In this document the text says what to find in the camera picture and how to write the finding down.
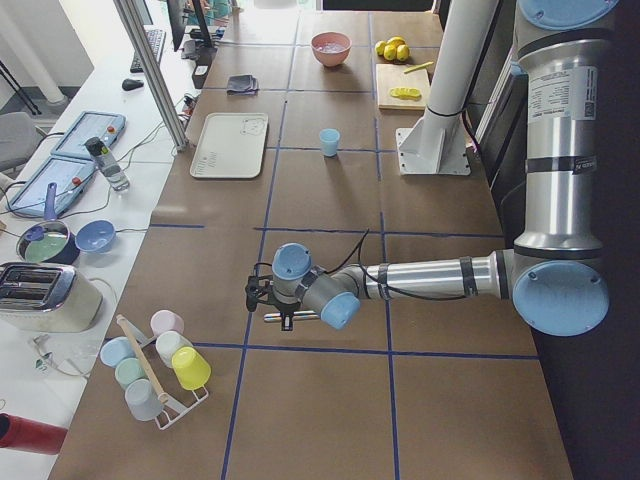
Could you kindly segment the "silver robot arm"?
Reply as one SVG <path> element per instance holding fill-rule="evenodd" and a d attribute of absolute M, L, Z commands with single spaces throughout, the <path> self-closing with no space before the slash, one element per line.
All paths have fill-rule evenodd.
<path fill-rule="evenodd" d="M 614 30 L 612 1 L 520 1 L 514 60 L 527 75 L 526 209 L 511 248 L 485 257 L 364 266 L 358 253 L 335 270 L 298 243 L 279 247 L 267 275 L 252 274 L 246 307 L 275 307 L 283 330 L 301 309 L 341 329 L 364 299 L 452 301 L 491 294 L 513 302 L 534 329 L 574 336 L 609 308 L 591 232 L 598 64 Z"/>

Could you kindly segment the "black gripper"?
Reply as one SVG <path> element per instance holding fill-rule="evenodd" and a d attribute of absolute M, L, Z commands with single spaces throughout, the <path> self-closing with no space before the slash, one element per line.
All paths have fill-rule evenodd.
<path fill-rule="evenodd" d="M 293 312 L 301 306 L 301 301 L 296 297 L 283 299 L 277 296 L 272 275 L 258 275 L 257 273 L 249 275 L 245 286 L 245 296 L 245 304 L 249 312 L 255 312 L 259 304 L 272 306 L 277 312 L 281 312 L 281 330 L 293 330 Z"/>

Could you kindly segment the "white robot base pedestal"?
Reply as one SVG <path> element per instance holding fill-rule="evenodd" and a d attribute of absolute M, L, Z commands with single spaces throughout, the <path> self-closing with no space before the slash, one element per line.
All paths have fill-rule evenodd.
<path fill-rule="evenodd" d="M 498 0 L 450 4 L 424 114 L 412 128 L 396 130 L 402 175 L 471 173 L 460 116 Z"/>

